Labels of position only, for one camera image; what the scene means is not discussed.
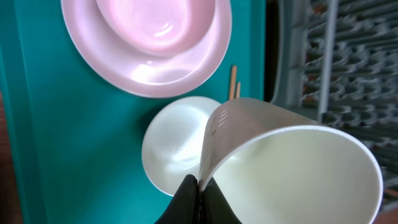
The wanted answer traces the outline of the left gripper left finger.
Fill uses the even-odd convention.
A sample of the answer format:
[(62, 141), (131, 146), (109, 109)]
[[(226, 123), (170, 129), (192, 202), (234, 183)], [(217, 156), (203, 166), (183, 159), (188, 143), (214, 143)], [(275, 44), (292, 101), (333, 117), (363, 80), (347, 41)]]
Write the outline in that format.
[(198, 220), (198, 181), (188, 174), (155, 224), (194, 224)]

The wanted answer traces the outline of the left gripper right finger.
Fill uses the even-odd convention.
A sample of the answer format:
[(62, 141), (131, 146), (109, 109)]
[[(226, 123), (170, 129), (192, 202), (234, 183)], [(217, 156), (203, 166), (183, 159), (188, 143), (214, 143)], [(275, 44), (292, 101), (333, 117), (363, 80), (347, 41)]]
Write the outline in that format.
[(214, 178), (199, 196), (199, 224), (241, 224)]

